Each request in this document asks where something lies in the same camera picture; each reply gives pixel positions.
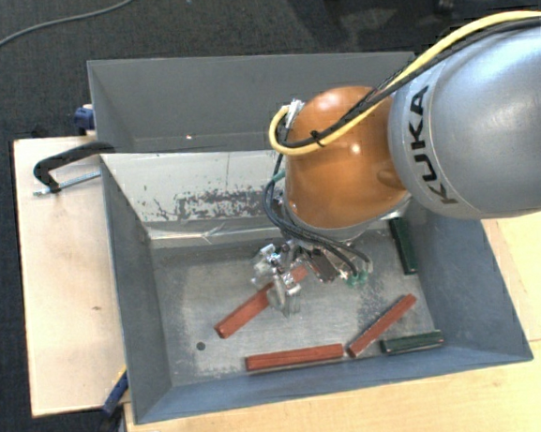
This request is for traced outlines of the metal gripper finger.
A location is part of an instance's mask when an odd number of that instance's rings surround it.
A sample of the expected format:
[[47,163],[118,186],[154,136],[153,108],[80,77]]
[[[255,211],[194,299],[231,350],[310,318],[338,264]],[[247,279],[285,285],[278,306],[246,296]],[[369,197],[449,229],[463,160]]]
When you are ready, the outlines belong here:
[[301,286],[291,272],[276,275],[272,278],[272,285],[268,289],[267,301],[270,306],[289,318],[300,311]]
[[281,249],[274,244],[262,247],[252,259],[252,283],[256,288],[273,283],[275,280],[282,281],[287,273]]

